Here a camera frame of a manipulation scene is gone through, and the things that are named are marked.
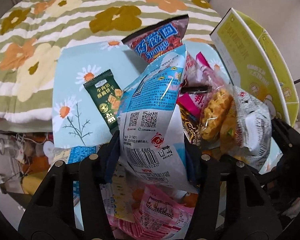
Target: white plastic bag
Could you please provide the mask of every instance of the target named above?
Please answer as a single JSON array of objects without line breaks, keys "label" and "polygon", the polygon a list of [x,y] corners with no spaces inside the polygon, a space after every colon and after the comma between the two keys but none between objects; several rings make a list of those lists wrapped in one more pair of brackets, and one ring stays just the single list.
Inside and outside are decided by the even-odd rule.
[{"label": "white plastic bag", "polygon": [[184,133],[176,106],[185,62],[183,45],[158,57],[123,90],[120,161],[148,183],[196,192],[187,181]]}]

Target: pink wrapper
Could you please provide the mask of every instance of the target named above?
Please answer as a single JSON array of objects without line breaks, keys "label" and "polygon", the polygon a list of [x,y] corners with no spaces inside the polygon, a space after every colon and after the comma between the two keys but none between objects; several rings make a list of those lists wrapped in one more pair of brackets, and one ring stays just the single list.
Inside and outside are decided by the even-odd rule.
[{"label": "pink wrapper", "polygon": [[178,103],[180,103],[193,116],[199,119],[201,109],[208,105],[213,93],[219,87],[224,85],[224,81],[221,77],[216,75],[216,73],[210,68],[206,58],[201,52],[199,52],[196,55],[196,60],[194,60],[190,55],[187,55],[187,63],[185,70],[187,86],[212,86],[211,93],[185,93],[178,97]]},{"label": "pink wrapper", "polygon": [[208,63],[208,61],[206,60],[206,58],[204,57],[204,55],[201,52],[199,52],[197,54],[197,56],[195,56],[195,61],[199,65],[207,66],[207,67],[211,68],[210,65],[209,65],[209,63]]},{"label": "pink wrapper", "polygon": [[134,212],[135,223],[113,218],[110,224],[140,240],[173,237],[192,218],[194,208],[186,208],[172,200],[154,185],[147,185],[139,210]]}]

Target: wall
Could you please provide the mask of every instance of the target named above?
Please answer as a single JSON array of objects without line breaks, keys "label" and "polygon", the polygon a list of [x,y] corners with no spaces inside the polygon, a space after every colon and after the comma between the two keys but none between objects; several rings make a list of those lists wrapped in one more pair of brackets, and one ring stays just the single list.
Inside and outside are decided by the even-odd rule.
[{"label": "wall", "polygon": [[[11,168],[9,158],[0,155],[0,173],[11,176]],[[18,203],[14,201],[8,194],[2,194],[0,191],[0,210],[10,224],[17,229],[23,215],[23,211],[18,208]]]},{"label": "wall", "polygon": [[[211,0],[210,4],[221,16],[233,7],[260,23],[278,46],[293,80],[300,78],[300,0]],[[296,88],[300,100],[300,83]]]}]

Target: metal screw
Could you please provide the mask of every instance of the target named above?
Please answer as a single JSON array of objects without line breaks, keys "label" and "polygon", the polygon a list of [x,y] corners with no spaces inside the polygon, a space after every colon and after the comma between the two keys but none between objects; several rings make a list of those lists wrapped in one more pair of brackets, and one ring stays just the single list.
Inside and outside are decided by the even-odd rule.
[{"label": "metal screw", "polygon": [[208,154],[202,154],[201,159],[203,159],[204,161],[208,161],[210,160],[210,156]]},{"label": "metal screw", "polygon": [[237,166],[240,167],[240,168],[244,167],[244,162],[238,161]]},{"label": "metal screw", "polygon": [[89,159],[90,159],[90,160],[96,160],[98,157],[99,157],[98,154],[93,153],[93,154],[91,154],[91,155],[89,156]]},{"label": "metal screw", "polygon": [[58,160],[54,163],[54,165],[56,165],[57,167],[60,167],[63,165],[63,161],[62,160]]}]

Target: striped blanket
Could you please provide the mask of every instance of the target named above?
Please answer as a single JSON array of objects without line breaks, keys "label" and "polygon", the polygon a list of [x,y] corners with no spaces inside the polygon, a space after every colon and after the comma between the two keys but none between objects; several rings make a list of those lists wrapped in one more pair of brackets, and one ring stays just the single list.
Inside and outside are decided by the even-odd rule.
[{"label": "striped blanket", "polygon": [[211,43],[221,20],[206,0],[23,0],[0,19],[0,118],[50,120],[61,50],[120,40],[176,15],[190,17],[184,40]]}]

